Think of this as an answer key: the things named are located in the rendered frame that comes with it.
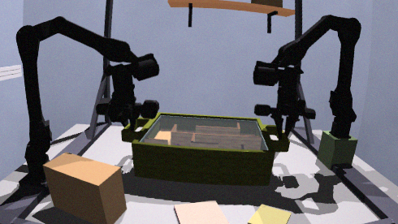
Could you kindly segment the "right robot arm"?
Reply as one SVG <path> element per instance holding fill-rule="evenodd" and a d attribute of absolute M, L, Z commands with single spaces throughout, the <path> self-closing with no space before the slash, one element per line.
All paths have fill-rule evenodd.
<path fill-rule="evenodd" d="M 19 56 L 23 63 L 30 139 L 24 158 L 27 161 L 30 174 L 27 179 L 42 183 L 46 182 L 43 165 L 50 161 L 46 152 L 50 149 L 52 132 L 50 130 L 50 121 L 44 120 L 41 110 L 37 57 L 40 41 L 52 37 L 57 33 L 89 47 L 92 46 L 91 48 L 112 62 L 129 61 L 130 64 L 127 65 L 118 64 L 111 66 L 109 64 L 104 70 L 107 76 L 112 75 L 115 89 L 123 90 L 132 87 L 132 77 L 141 81 L 159 74 L 159 65 L 154 58 L 154 54 L 137 57 L 131 51 L 130 45 L 126 41 L 103 37 L 87 28 L 72 23 L 62 16 L 35 26 L 25 25 L 20 28 L 16 33 L 16 42 Z M 117 97 L 116 94 L 112 94 L 111 96 L 111 104 L 107 112 L 111 122 L 125 123 L 128 118 L 133 116 L 134 108 L 131 106 L 132 101 L 127 94 L 123 94 L 123 97 Z"/>

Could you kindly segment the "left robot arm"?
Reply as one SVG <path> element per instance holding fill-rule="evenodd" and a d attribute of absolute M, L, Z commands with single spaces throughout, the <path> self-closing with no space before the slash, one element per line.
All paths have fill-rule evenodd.
<path fill-rule="evenodd" d="M 304 73 L 296 65 L 303 59 L 308 48 L 330 29 L 338 32 L 341 48 L 337 87 L 331 91 L 329 100 L 332 115 L 335 116 L 329 133 L 337 139 L 348 139 L 351 138 L 351 123 L 357 118 L 350 91 L 354 50 L 361 34 L 361 23 L 356 18 L 324 15 L 299 38 L 280 47 L 272 63 L 256 61 L 253 82 L 257 85 L 275 86 L 279 81 L 279 87 L 296 88 L 297 74 Z M 290 65 L 295 67 L 289 67 Z M 279 69 L 278 74 L 279 67 L 284 70 Z M 276 109 L 280 109 L 281 115 L 297 117 L 298 113 L 305 112 L 305 100 L 297 101 L 295 95 L 286 97 L 285 93 L 280 93 Z"/>

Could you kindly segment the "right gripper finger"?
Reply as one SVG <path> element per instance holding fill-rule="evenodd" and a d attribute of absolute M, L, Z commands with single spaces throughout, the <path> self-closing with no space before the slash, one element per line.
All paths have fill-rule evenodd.
<path fill-rule="evenodd" d="M 125 123 L 122 123 L 123 127 L 126 127 L 128 125 L 128 119 Z"/>
<path fill-rule="evenodd" d="M 131 131 L 134 131 L 134 127 L 135 127 L 135 124 L 136 124 L 136 120 L 135 120 L 135 122 L 134 122 L 134 119 L 138 119 L 139 116 L 140 116 L 140 114 L 141 114 L 141 112 L 139 113 L 138 116 L 133 115 L 132 118 L 128 118 L 129 121 L 130 121 Z"/>

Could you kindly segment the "tan rectangular block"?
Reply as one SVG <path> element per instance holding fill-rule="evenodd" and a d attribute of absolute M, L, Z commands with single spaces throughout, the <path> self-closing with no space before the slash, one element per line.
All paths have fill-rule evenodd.
<path fill-rule="evenodd" d="M 93 224 L 114 224 L 127 210 L 120 167 L 65 152 L 43 168 L 55 207 Z"/>

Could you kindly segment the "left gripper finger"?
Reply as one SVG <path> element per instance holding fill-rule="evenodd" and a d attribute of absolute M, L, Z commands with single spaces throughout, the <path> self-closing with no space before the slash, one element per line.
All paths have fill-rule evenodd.
<path fill-rule="evenodd" d="M 277 132 L 278 132 L 278 136 L 279 136 L 279 140 L 282 139 L 282 130 L 283 130 L 283 118 L 274 118 L 272 117 L 272 115 L 270 116 L 271 118 L 274 119 L 275 121 L 275 125 L 277 127 Z M 278 122 L 277 122 L 278 120 Z"/>
<path fill-rule="evenodd" d="M 285 131 L 284 133 L 288 137 L 290 131 L 292 130 L 293 125 L 297 122 L 300 121 L 298 118 L 289 118 L 288 116 L 286 117 L 286 124 L 285 124 Z"/>

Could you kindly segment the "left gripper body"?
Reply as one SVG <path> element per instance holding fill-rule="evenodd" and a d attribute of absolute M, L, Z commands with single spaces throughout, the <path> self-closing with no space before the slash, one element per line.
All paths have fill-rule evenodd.
<path fill-rule="evenodd" d="M 291 97 L 292 94 L 296 94 L 296 88 L 281 88 L 278 87 L 278 99 L 280 96 L 280 93 L 283 92 L 285 93 L 286 97 Z M 295 95 L 295 96 L 296 96 Z M 274 118 L 282 118 L 281 111 L 276 108 L 272 108 L 270 106 L 265 106 L 265 105 L 260 105 L 258 106 L 257 104 L 254 107 L 254 113 L 258 116 L 268 116 L 269 114 L 272 114 L 272 117 Z M 298 113 L 297 117 L 292 117 L 288 116 L 289 118 L 299 118 L 299 116 L 305 116 L 308 119 L 315 119 L 316 113 L 315 110 L 312 110 L 310 108 L 305 108 L 304 113 Z"/>

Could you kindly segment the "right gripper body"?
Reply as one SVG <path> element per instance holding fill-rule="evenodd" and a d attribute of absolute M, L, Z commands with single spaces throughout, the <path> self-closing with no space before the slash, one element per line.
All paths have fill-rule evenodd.
<path fill-rule="evenodd" d="M 132 87 L 123 90 L 118 90 L 114 88 L 114 92 L 112 94 L 116 94 L 117 97 L 123 97 L 123 94 L 127 94 L 132 101 L 132 105 L 134 107 L 133 115 L 138 116 L 141 112 L 142 118 L 155 118 L 159 110 L 159 103 L 155 100 L 145 100 L 143 105 L 139 105 L 141 103 L 135 103 L 136 97 L 134 97 L 134 88 L 134 84 L 132 85 Z M 97 114 L 105 115 L 107 113 L 106 109 L 109 109 L 111 99 L 112 98 L 102 98 L 100 100 L 100 102 L 96 106 Z"/>

